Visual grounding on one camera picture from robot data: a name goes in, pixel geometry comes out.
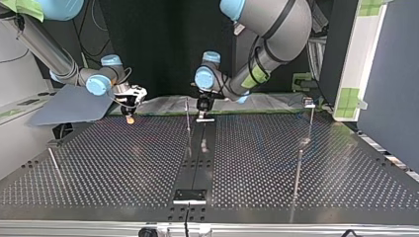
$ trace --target vertical metal rod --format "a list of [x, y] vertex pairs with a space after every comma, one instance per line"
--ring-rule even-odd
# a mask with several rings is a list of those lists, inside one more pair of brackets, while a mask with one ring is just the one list
[[186, 122], [188, 125], [188, 133], [189, 133], [189, 136], [191, 136], [191, 121], [189, 120], [189, 98], [188, 97], [186, 98], [186, 101], [185, 101], [185, 111], [186, 111]]
[[298, 151], [298, 161], [296, 163], [296, 174], [295, 174], [295, 184], [293, 186], [293, 197], [296, 198], [298, 195], [298, 185], [299, 185], [299, 174], [301, 172], [301, 163], [302, 163], [302, 150]]
[[311, 118], [310, 118], [310, 125], [313, 125], [313, 119], [314, 119], [314, 109], [311, 109]]
[[191, 137], [191, 120], [189, 119], [189, 98], [186, 98], [185, 101], [185, 111], [186, 111], [186, 123], [188, 125], [187, 131], [188, 131], [188, 151], [189, 151], [189, 158], [192, 157], [192, 137]]
[[52, 163], [53, 163], [54, 168], [57, 169], [57, 170], [59, 170], [58, 163], [55, 160], [55, 155], [53, 154], [53, 151], [52, 151], [52, 149], [50, 147], [48, 148], [48, 152], [49, 152], [49, 156], [52, 159]]

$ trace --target robot end effector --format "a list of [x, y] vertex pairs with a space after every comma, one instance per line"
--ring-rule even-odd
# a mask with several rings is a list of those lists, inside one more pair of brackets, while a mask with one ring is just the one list
[[[221, 0], [221, 11], [257, 37], [248, 63], [233, 77], [218, 70], [218, 53], [204, 53], [203, 63], [195, 76], [204, 105], [212, 105], [211, 94], [220, 94], [231, 101], [244, 103], [250, 90], [265, 83], [277, 67], [294, 60], [304, 49], [312, 27], [311, 10], [306, 0]], [[198, 108], [207, 112], [208, 107]]]

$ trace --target green label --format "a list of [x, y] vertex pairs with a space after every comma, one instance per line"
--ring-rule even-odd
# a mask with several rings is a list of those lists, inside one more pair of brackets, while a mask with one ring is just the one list
[[[259, 66], [256, 66], [253, 68], [253, 76], [255, 77], [256, 81], [260, 84], [265, 83], [269, 80], [269, 76], [266, 77], [265, 73], [262, 71], [262, 69]], [[253, 87], [257, 86], [258, 83], [253, 80], [252, 75], [249, 74], [247, 76], [246, 80], [241, 84], [242, 87], [246, 89], [252, 89]]]
[[0, 114], [0, 119], [11, 117], [11, 116], [17, 115], [21, 112], [23, 112], [23, 111], [22, 110], [11, 110], [11, 111], [8, 111], [8, 112], [4, 112], [4, 113]]
[[378, 16], [379, 9], [382, 6], [382, 0], [362, 0], [360, 17]]
[[346, 119], [353, 118], [360, 102], [358, 99], [359, 94], [360, 89], [358, 88], [342, 88], [335, 116]]

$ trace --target metal post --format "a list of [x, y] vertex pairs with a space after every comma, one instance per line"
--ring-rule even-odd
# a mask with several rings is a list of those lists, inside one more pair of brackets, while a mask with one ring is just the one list
[[298, 185], [299, 185], [299, 174], [301, 172], [301, 163], [302, 163], [302, 150], [298, 151], [298, 160], [296, 163], [296, 174], [295, 174], [295, 184], [293, 186], [293, 197], [298, 196]]
[[57, 169], [57, 170], [59, 170], [59, 166], [58, 166], [58, 163], [55, 160], [55, 155], [53, 154], [52, 148], [49, 147], [48, 148], [48, 152], [49, 152], [49, 156], [52, 159], [52, 163], [53, 163], [54, 168]]
[[54, 74], [65, 76], [74, 70], [73, 58], [42, 27], [41, 23], [29, 16], [22, 15], [25, 28], [21, 32], [15, 23], [16, 17], [0, 19], [0, 22], [40, 59]]
[[311, 109], [311, 118], [310, 118], [310, 125], [313, 125], [313, 119], [314, 119], [314, 109]]

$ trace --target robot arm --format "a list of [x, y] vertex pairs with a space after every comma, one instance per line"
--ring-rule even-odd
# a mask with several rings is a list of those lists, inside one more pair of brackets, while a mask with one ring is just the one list
[[84, 86], [95, 96], [107, 96], [112, 90], [115, 100], [122, 106], [122, 113], [126, 116], [127, 122], [133, 123], [132, 115], [147, 92], [139, 86], [129, 85], [127, 77], [130, 73], [126, 74], [117, 55], [103, 57], [102, 68], [99, 70], [81, 68], [38, 20], [8, 11], [0, 14], [0, 23], [15, 34], [17, 39], [49, 68], [53, 80], [63, 84]]
[[268, 81], [273, 70], [302, 52], [311, 32], [311, 11], [306, 0], [221, 0], [220, 8], [258, 37], [249, 63], [234, 78], [224, 78], [218, 70], [220, 55], [208, 51], [195, 82], [203, 93], [217, 93], [244, 103], [252, 88]]

